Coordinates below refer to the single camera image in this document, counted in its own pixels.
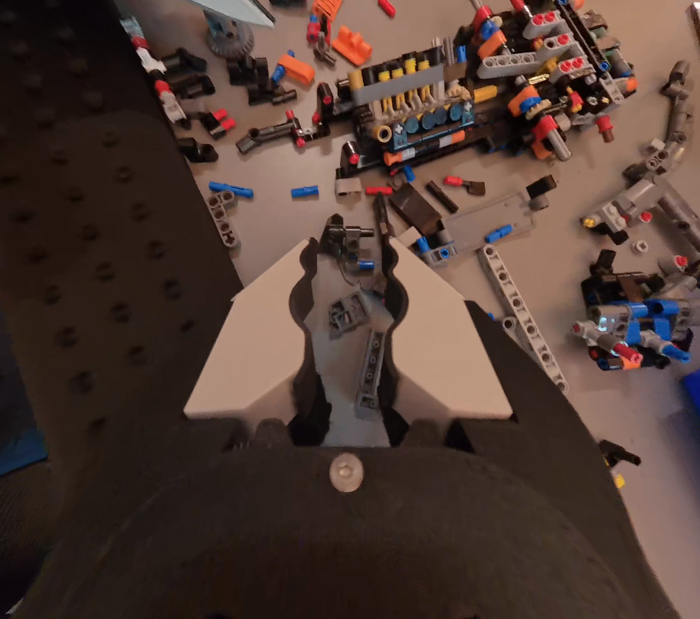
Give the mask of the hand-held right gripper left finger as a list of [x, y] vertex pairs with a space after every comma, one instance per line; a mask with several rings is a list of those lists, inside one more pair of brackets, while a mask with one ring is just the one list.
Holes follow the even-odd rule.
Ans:
[[319, 242], [305, 239], [232, 299], [183, 408], [188, 419], [235, 419], [250, 433], [276, 419], [296, 445], [319, 444], [319, 373], [305, 319]]

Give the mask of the short dark grey lego beam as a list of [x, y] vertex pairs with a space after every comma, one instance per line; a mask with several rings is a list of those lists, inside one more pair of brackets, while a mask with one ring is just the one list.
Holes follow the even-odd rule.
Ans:
[[385, 342], [386, 334], [384, 332], [370, 330], [363, 353], [355, 396], [355, 415], [363, 421], [370, 422], [381, 418], [379, 387]]

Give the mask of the black lego connector pair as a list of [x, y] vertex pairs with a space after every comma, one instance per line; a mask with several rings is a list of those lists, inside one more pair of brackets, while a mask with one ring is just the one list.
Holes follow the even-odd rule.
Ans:
[[281, 106], [297, 99], [294, 89], [283, 89], [274, 83], [269, 74], [267, 59], [264, 57], [245, 54], [227, 58], [225, 65], [230, 85], [246, 89], [251, 107], [263, 104]]

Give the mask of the orange lego bracket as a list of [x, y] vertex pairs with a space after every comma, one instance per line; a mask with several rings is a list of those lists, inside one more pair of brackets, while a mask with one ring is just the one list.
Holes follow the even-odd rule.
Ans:
[[362, 66], [372, 56], [372, 46], [359, 32], [352, 31], [345, 25], [339, 28], [337, 37], [331, 41], [331, 46], [355, 67]]

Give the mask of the blue fabric item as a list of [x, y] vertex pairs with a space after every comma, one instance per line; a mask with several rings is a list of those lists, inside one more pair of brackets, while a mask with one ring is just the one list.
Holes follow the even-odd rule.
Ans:
[[43, 432], [22, 432], [1, 447], [1, 477], [48, 459]]

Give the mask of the orange lego liftarm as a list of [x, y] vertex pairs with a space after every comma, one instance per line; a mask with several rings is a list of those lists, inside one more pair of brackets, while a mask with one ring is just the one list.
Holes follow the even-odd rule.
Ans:
[[304, 86], [309, 86], [315, 79], [316, 71], [312, 65], [298, 60], [293, 51], [289, 50], [279, 58], [270, 78], [278, 85], [285, 76]]

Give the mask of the grey lego steering assembly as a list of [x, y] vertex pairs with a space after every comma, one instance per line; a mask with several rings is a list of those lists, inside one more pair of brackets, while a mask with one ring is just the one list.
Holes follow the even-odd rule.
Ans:
[[654, 140], [645, 161], [625, 169], [628, 183], [612, 199], [598, 204], [580, 219], [583, 228], [607, 236], [616, 246], [629, 240], [628, 229], [650, 222], [660, 210], [696, 251], [699, 250], [699, 215], [669, 180], [686, 151], [686, 143]]

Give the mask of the light grey lego beam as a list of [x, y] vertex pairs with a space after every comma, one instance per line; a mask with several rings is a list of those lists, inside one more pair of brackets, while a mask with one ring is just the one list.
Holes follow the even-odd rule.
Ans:
[[486, 244], [477, 251], [477, 257], [505, 311], [501, 319], [504, 332], [538, 363], [552, 383], [566, 395], [568, 382], [496, 247]]

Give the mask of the black lego block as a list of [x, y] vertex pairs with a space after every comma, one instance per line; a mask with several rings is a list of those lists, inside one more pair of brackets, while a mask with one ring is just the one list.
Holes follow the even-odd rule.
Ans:
[[558, 184], [552, 175], [541, 177], [526, 186], [529, 196], [529, 208], [532, 212], [540, 212], [549, 207], [548, 194], [557, 188]]

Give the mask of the short black lego axle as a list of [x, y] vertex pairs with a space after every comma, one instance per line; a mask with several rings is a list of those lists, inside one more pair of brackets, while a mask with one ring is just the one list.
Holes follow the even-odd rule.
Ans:
[[450, 215], [459, 211], [459, 206], [438, 186], [434, 181], [430, 181], [425, 185], [425, 190], [435, 199], [443, 209]]

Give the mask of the blue grey lego piston assembly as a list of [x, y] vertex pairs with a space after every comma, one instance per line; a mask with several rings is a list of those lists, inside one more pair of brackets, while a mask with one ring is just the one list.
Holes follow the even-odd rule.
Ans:
[[656, 272], [618, 272], [600, 251], [581, 282], [585, 316], [571, 329], [603, 371], [687, 364], [699, 332], [699, 260], [667, 256]]

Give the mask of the black red lego piece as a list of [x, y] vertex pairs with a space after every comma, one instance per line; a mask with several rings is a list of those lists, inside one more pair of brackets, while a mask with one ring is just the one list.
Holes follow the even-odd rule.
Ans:
[[444, 186], [462, 187], [470, 195], [483, 197], [486, 194], [486, 185], [484, 182], [469, 181], [462, 177], [446, 176], [442, 181]]

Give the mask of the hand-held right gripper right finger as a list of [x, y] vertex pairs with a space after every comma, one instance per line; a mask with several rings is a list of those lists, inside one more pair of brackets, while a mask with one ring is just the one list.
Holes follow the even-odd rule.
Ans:
[[398, 446], [415, 422], [443, 439], [455, 421], [507, 421], [512, 405], [467, 301], [397, 238], [383, 242], [383, 423]]

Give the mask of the multicolour lego chassis assembly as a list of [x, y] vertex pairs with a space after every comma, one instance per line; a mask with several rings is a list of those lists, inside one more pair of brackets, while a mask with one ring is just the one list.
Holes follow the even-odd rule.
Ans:
[[584, 0], [508, 0], [500, 12], [469, 1], [474, 17], [454, 37], [351, 70], [332, 108], [319, 98], [320, 113], [352, 126], [337, 180], [472, 146], [564, 162], [571, 129], [614, 140], [612, 114], [638, 83], [603, 16]]

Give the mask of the black lego link red pins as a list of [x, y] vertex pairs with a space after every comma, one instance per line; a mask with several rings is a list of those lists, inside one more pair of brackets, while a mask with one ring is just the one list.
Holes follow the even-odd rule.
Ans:
[[326, 138], [330, 135], [330, 125], [325, 123], [317, 111], [312, 117], [311, 127], [303, 127], [292, 109], [285, 111], [285, 121], [262, 128], [250, 128], [247, 134], [236, 142], [241, 155], [248, 155], [265, 144], [280, 139], [290, 139], [296, 148]]

